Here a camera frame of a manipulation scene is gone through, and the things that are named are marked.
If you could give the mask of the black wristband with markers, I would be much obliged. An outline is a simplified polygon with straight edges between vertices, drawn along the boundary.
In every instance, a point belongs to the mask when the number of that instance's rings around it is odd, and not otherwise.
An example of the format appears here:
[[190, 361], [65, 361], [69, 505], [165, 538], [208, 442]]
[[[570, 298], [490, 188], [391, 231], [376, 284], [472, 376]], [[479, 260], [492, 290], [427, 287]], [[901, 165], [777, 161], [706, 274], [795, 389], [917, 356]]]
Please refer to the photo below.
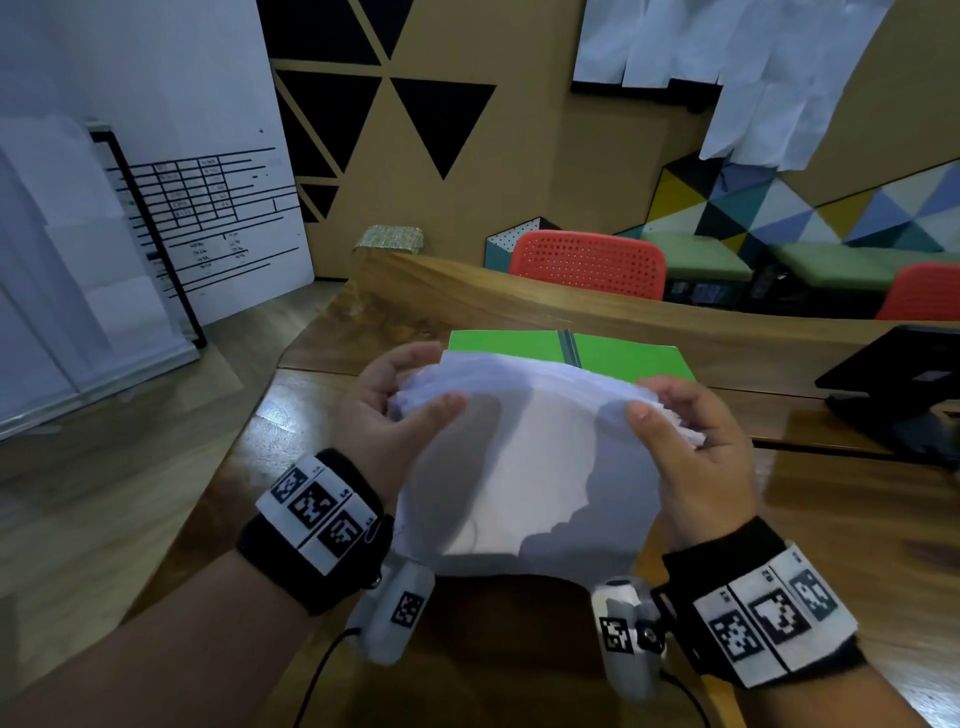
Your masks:
[[662, 561], [668, 581], [652, 598], [697, 674], [754, 690], [867, 663], [851, 611], [761, 517]]
[[374, 587], [395, 520], [340, 451], [301, 457], [260, 495], [256, 509], [236, 551], [310, 616]]

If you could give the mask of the person's left hand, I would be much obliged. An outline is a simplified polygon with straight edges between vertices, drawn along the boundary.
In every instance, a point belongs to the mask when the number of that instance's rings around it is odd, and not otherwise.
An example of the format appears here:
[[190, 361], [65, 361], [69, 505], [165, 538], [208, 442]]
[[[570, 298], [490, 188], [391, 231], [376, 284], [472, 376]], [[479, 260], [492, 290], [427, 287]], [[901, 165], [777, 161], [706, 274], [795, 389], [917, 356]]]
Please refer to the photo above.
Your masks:
[[394, 515], [400, 492], [420, 454], [397, 447], [395, 425], [388, 415], [391, 397], [416, 370], [440, 361], [439, 342], [413, 342], [395, 347], [370, 362], [342, 396], [334, 418], [330, 446], [357, 468]]

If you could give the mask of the person's right hand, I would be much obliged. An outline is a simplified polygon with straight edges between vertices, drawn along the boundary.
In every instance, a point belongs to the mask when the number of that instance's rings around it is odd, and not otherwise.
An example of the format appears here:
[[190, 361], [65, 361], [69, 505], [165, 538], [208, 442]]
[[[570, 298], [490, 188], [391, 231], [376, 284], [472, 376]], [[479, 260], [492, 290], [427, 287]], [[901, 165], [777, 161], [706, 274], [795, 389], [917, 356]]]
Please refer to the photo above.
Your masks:
[[702, 447], [693, 449], [678, 433], [678, 468], [658, 468], [667, 550], [719, 539], [756, 517], [752, 442], [724, 400], [698, 382], [669, 374], [641, 378], [636, 385], [704, 435]]

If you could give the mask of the whiteboard with drawn table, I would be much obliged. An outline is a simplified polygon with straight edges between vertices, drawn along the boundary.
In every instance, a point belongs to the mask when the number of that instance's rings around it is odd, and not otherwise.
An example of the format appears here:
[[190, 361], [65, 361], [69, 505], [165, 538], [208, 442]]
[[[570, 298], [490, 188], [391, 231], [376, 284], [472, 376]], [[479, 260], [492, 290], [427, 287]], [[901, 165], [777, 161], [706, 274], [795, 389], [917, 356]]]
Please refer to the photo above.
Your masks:
[[0, 0], [0, 442], [311, 283], [256, 0]]

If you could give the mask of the white dotted hexagon box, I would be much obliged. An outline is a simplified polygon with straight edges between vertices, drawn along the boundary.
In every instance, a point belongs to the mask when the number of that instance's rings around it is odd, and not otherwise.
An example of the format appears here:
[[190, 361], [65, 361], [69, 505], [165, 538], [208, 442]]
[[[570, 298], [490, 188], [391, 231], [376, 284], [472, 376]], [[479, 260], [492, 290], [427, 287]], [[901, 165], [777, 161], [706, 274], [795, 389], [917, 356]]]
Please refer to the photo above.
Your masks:
[[494, 233], [485, 240], [483, 267], [495, 272], [507, 273], [512, 255], [519, 240], [526, 234], [540, 230], [561, 230], [558, 224], [550, 222], [543, 216], [508, 227]]

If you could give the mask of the person's right forearm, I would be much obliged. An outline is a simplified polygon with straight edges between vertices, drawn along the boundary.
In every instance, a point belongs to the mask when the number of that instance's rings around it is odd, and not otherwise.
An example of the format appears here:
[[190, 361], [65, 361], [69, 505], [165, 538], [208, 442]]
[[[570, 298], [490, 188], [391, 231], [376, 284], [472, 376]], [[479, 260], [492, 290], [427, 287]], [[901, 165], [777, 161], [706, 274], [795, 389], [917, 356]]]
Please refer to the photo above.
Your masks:
[[806, 682], [736, 688], [747, 728], [930, 728], [870, 664]]

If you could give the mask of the hanging white paper sheets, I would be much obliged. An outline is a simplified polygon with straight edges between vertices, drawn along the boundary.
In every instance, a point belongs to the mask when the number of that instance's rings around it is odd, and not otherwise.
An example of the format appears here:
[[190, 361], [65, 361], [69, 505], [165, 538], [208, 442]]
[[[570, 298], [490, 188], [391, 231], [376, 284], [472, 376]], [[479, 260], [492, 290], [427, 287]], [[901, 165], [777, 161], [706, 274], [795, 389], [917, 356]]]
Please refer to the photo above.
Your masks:
[[573, 91], [712, 108], [700, 159], [808, 167], [896, 0], [586, 0]]

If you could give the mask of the colourful triangle pattern backrest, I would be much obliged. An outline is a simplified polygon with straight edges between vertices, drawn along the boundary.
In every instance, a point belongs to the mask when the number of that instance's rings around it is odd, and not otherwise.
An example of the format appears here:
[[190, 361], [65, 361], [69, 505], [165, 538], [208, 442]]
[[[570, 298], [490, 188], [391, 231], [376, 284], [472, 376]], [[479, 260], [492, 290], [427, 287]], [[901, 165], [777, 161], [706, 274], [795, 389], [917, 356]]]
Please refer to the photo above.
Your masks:
[[620, 236], [654, 233], [711, 237], [749, 264], [798, 242], [960, 253], [960, 158], [814, 205], [770, 168], [692, 152], [661, 168], [646, 220]]

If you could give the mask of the green folder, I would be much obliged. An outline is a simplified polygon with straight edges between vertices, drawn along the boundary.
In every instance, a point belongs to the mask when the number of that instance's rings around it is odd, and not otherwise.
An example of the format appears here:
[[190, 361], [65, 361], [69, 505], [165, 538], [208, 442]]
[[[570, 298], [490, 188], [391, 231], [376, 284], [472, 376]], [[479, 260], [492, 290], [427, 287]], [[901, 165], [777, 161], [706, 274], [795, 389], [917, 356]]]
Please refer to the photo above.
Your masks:
[[633, 383], [670, 375], [695, 381], [676, 346], [638, 343], [563, 330], [454, 330], [447, 348], [565, 363], [609, 378]]

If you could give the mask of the green bench cushion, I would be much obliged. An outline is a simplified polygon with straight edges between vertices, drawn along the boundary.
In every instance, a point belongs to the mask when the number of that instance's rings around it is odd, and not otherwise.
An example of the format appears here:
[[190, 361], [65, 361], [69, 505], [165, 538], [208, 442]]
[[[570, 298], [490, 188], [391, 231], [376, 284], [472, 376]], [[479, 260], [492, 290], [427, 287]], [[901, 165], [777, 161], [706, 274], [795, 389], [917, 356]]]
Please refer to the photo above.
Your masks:
[[663, 253], [667, 281], [747, 283], [752, 269], [713, 237], [677, 231], [644, 231], [639, 238]]
[[768, 249], [804, 285], [819, 289], [886, 292], [903, 268], [920, 263], [960, 264], [960, 252], [794, 243]]

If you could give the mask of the black left wristband with markers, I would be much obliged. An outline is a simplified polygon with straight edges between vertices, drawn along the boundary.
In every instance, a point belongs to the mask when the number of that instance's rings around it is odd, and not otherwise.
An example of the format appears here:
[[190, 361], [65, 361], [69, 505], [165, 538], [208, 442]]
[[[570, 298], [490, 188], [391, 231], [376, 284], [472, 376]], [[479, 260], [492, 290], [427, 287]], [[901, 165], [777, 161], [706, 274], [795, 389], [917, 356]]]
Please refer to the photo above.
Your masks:
[[236, 551], [310, 616], [374, 587], [395, 520], [340, 451], [301, 457], [260, 495], [256, 509]]

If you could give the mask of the black right wristband with markers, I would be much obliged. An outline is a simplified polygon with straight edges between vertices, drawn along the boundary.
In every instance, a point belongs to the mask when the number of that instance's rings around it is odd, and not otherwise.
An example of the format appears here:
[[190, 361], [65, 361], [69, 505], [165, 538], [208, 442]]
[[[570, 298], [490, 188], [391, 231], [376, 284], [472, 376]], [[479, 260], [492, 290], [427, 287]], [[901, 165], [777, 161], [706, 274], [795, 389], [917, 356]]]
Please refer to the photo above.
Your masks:
[[867, 663], [851, 611], [761, 517], [662, 561], [668, 581], [652, 598], [697, 674], [754, 690]]

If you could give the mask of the person's left forearm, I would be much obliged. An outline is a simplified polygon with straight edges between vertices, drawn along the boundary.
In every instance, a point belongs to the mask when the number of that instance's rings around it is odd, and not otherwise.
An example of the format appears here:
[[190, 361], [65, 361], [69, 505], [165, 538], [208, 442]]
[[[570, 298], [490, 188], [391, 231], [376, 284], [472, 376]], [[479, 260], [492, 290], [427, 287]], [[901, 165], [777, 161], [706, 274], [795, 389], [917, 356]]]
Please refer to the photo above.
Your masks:
[[236, 551], [0, 709], [0, 728], [249, 728], [319, 624]]

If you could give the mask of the small patterned stool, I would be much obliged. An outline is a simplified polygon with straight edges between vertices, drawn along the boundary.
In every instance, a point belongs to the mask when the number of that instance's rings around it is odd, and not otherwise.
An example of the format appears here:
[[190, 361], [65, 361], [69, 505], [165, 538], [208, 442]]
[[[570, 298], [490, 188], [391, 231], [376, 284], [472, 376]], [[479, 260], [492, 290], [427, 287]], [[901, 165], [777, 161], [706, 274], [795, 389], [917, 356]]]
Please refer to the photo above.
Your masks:
[[418, 255], [424, 249], [425, 242], [425, 234], [419, 227], [374, 224], [362, 233], [354, 251], [390, 250]]

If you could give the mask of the stack of white paper sheets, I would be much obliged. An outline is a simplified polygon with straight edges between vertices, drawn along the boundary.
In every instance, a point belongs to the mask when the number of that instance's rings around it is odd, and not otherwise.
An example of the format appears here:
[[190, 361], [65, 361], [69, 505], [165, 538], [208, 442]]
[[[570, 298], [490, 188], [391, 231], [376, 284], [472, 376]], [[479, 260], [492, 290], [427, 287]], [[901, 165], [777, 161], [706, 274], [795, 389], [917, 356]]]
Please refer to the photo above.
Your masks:
[[390, 416], [450, 392], [467, 407], [418, 456], [391, 546], [437, 577], [530, 575], [591, 589], [629, 576], [661, 510], [661, 477], [626, 406], [651, 405], [694, 450], [706, 440], [633, 383], [486, 352], [448, 350], [409, 375]]

